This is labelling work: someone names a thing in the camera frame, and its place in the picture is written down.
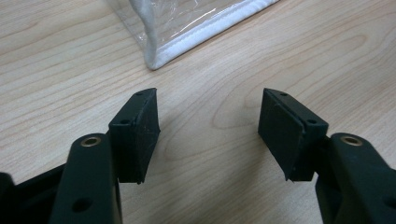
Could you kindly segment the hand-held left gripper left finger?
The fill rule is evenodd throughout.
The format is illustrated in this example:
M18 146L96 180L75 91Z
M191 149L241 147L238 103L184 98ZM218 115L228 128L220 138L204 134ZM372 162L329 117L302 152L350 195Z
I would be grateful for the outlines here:
M108 124L117 177L121 183L143 183L159 135L157 90L135 93Z

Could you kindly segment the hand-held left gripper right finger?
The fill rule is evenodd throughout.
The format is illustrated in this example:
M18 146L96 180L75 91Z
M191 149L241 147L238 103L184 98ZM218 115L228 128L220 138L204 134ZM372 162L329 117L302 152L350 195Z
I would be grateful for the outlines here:
M258 133L291 181L311 181L329 124L288 93L264 89Z

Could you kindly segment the clear plastic bag white trim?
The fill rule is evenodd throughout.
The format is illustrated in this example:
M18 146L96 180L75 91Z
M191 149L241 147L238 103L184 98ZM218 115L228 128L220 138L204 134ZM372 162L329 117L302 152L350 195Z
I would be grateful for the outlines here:
M157 70L279 0L107 0Z

